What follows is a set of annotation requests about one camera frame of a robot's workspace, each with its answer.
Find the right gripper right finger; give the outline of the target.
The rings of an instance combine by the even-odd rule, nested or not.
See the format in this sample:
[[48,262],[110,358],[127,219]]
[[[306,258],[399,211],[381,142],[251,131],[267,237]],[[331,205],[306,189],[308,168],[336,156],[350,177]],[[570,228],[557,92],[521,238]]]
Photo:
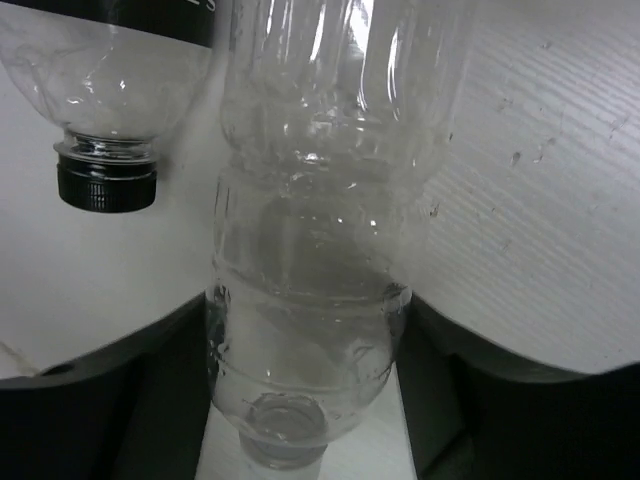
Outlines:
[[639,367],[584,374],[411,300],[396,371],[421,479],[635,479]]

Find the clear bottle white cap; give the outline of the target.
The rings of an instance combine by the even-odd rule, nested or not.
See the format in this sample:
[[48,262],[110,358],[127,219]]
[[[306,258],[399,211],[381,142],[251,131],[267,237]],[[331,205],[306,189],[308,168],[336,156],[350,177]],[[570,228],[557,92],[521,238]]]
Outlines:
[[475,10],[232,5],[207,360],[245,479],[316,478],[389,378],[417,201],[450,147]]

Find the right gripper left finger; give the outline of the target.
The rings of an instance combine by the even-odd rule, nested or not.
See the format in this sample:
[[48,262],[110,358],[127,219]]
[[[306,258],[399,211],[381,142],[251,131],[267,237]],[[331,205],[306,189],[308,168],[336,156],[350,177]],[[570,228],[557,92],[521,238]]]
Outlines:
[[210,394],[205,299],[32,377],[1,382],[4,479],[192,479]]

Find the small bottle with black cap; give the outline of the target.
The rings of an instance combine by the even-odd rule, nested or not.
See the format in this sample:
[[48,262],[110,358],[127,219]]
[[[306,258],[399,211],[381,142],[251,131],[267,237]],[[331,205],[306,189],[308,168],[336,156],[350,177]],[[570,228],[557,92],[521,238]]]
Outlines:
[[63,132],[60,198],[127,213],[156,197],[155,141],[184,117],[212,54],[212,1],[5,1],[1,62]]

